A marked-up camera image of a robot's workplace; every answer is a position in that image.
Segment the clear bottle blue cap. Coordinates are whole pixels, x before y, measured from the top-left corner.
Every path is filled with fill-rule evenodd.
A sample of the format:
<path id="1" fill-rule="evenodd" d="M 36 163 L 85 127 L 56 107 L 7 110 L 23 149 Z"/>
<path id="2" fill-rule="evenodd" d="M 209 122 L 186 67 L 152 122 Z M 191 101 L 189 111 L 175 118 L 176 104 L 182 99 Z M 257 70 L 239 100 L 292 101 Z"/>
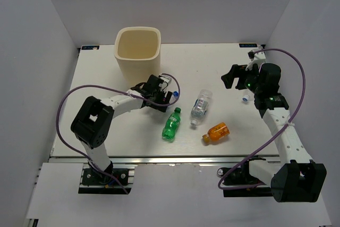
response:
<path id="1" fill-rule="evenodd" d="M 178 91 L 174 91 L 171 95 L 171 98 L 169 100 L 169 103 L 172 104 L 172 103 L 175 103 L 176 100 L 178 100 L 179 98 L 179 92 Z"/>

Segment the clear bottle pale cap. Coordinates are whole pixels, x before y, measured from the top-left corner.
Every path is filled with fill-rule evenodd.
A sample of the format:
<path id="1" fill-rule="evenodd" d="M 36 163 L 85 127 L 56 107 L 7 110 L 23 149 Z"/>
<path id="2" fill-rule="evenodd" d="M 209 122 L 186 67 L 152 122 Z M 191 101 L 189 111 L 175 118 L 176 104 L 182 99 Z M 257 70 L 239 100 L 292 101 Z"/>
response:
<path id="1" fill-rule="evenodd" d="M 253 93 L 250 91 L 245 91 L 243 96 L 242 96 L 242 102 L 248 103 L 253 101 Z"/>

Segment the green plastic soda bottle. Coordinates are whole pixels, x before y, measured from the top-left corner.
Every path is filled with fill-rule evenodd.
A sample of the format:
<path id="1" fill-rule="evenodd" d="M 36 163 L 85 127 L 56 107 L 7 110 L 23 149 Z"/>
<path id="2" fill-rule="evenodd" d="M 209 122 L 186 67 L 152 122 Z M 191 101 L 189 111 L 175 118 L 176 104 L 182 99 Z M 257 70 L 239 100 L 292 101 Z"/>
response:
<path id="1" fill-rule="evenodd" d="M 176 132 L 180 126 L 181 109 L 176 107 L 174 112 L 169 116 L 166 121 L 165 127 L 162 130 L 162 138 L 165 140 L 173 140 Z"/>

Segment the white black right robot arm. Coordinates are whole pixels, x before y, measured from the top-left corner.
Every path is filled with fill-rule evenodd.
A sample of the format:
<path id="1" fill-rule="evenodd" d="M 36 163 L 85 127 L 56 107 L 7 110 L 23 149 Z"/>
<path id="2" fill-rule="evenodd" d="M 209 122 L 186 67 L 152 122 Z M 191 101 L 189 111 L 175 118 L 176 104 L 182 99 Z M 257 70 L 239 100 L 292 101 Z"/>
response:
<path id="1" fill-rule="evenodd" d="M 254 94 L 254 105 L 271 132 L 281 163 L 275 166 L 253 155 L 241 166 L 228 170 L 224 180 L 240 177 L 242 189 L 265 184 L 279 203 L 314 203 L 327 171 L 322 163 L 315 163 L 303 147 L 291 122 L 289 105 L 279 93 L 280 78 L 280 67 L 270 63 L 254 64 L 251 69 L 234 64 L 221 77 L 227 89 L 232 87 L 234 79 L 238 79 L 236 89 L 248 89 Z"/>

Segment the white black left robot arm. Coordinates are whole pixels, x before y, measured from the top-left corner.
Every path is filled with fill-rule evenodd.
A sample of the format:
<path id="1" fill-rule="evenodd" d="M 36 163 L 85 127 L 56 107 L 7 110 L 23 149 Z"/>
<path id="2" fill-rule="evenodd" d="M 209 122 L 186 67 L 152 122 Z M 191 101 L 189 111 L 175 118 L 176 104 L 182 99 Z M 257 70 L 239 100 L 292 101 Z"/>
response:
<path id="1" fill-rule="evenodd" d="M 112 179 L 113 165 L 107 155 L 105 140 L 112 120 L 132 110 L 151 107 L 165 112 L 170 106 L 172 92 L 167 91 L 172 78 L 165 75 L 151 75 L 146 82 L 141 82 L 128 91 L 117 91 L 117 95 L 99 99 L 89 96 L 71 124 L 71 131 L 81 141 L 90 158 L 89 164 L 94 171 L 94 178 L 101 184 Z"/>

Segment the cream plastic bin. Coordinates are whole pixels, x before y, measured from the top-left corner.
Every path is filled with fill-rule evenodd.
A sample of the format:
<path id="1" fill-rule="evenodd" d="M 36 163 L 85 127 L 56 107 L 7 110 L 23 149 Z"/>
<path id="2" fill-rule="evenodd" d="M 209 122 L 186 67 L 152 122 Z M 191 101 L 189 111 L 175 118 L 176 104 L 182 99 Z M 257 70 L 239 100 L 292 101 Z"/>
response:
<path id="1" fill-rule="evenodd" d="M 115 40 L 114 56 L 129 87 L 160 74 L 160 31 L 153 27 L 121 29 Z"/>

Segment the right blue table sticker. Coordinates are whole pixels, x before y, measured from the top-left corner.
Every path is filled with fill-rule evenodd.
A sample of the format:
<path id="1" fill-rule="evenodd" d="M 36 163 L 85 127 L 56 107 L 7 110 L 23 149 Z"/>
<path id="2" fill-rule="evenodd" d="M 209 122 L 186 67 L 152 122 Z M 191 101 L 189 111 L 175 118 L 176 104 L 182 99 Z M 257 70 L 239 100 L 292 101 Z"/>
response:
<path id="1" fill-rule="evenodd" d="M 239 43 L 240 48 L 257 48 L 258 45 L 255 43 Z"/>

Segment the blue table sticker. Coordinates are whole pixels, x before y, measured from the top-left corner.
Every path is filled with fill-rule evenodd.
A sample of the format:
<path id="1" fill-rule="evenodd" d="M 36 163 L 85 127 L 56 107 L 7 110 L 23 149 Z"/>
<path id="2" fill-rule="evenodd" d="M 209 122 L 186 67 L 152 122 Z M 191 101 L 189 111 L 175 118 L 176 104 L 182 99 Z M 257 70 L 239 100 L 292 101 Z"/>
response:
<path id="1" fill-rule="evenodd" d="M 96 45 L 88 45 L 88 46 L 82 46 L 81 47 L 81 50 L 82 51 L 95 51 L 95 50 L 98 50 L 99 49 L 99 46 L 96 46 Z"/>
<path id="2" fill-rule="evenodd" d="M 258 45 L 255 43 L 239 43 L 240 48 L 257 48 Z"/>

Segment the clear labelled water bottle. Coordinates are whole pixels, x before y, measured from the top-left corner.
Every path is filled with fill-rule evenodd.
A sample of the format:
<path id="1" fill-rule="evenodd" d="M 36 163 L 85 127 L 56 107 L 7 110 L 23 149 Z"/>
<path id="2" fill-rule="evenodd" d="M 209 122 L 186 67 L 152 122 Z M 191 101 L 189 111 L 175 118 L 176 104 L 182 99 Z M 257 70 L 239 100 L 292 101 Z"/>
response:
<path id="1" fill-rule="evenodd" d="M 205 118 L 213 93 L 210 90 L 202 89 L 195 101 L 195 104 L 191 110 L 190 124 L 194 127 L 199 125 Z"/>

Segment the orange juice bottle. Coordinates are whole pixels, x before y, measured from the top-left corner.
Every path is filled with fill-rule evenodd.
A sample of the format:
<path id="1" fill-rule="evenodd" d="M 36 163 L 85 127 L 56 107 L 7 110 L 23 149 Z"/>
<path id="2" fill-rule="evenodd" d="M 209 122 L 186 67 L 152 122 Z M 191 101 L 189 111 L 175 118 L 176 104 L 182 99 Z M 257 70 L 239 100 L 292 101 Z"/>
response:
<path id="1" fill-rule="evenodd" d="M 205 144 L 216 144 L 229 134 L 229 128 L 224 122 L 221 122 L 210 128 L 208 132 L 202 136 L 202 140 Z"/>

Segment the left blue table sticker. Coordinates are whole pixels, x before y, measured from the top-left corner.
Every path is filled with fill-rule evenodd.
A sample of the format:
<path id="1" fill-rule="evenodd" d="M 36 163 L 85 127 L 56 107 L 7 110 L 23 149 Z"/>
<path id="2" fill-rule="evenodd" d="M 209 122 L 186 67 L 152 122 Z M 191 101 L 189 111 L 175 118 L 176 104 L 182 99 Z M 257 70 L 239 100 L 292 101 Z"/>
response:
<path id="1" fill-rule="evenodd" d="M 95 50 L 98 50 L 99 49 L 99 46 L 96 46 L 96 45 L 88 45 L 88 46 L 82 46 L 81 47 L 81 50 L 82 51 L 95 51 Z"/>

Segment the aluminium front rail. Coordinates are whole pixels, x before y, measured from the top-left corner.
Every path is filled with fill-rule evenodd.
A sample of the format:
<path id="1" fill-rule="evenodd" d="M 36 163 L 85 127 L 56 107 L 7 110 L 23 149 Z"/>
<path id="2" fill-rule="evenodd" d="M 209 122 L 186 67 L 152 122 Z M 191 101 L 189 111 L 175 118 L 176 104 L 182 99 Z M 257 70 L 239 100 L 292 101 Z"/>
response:
<path id="1" fill-rule="evenodd" d="M 243 157 L 225 157 L 225 156 L 211 156 L 211 157 L 111 157 L 110 160 L 114 164 L 219 164 L 219 163 L 237 163 Z M 87 161 L 84 157 L 51 157 L 49 163 L 85 163 Z"/>

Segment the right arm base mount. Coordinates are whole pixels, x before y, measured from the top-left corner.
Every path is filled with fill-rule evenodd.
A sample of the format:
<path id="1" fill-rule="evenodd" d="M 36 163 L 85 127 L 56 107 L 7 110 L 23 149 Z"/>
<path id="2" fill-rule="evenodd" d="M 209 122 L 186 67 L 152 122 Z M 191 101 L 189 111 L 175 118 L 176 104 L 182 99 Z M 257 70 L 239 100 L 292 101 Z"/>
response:
<path id="1" fill-rule="evenodd" d="M 250 158 L 242 166 L 239 166 L 231 174 L 229 174 L 222 182 L 224 186 L 249 186 L 260 184 L 261 181 L 253 177 L 249 172 L 249 163 L 252 161 L 259 161 L 260 163 L 268 163 L 269 167 L 274 171 L 277 170 L 278 165 L 266 161 L 263 157 L 255 156 Z M 272 197 L 271 189 L 267 185 L 257 186 L 254 188 L 243 188 L 237 190 L 223 190 L 224 198 L 255 198 L 255 197 Z"/>

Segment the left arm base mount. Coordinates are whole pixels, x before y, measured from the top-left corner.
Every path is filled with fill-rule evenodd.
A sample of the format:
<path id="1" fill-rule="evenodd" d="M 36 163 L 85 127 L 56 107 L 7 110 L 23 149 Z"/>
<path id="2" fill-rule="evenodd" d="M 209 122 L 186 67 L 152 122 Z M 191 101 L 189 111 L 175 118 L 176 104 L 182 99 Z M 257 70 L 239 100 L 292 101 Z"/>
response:
<path id="1" fill-rule="evenodd" d="M 78 193 L 88 195 L 128 195 L 134 181 L 134 167 L 128 165 L 114 166 L 111 175 L 121 185 L 115 179 L 103 175 L 85 164 L 81 172 Z"/>

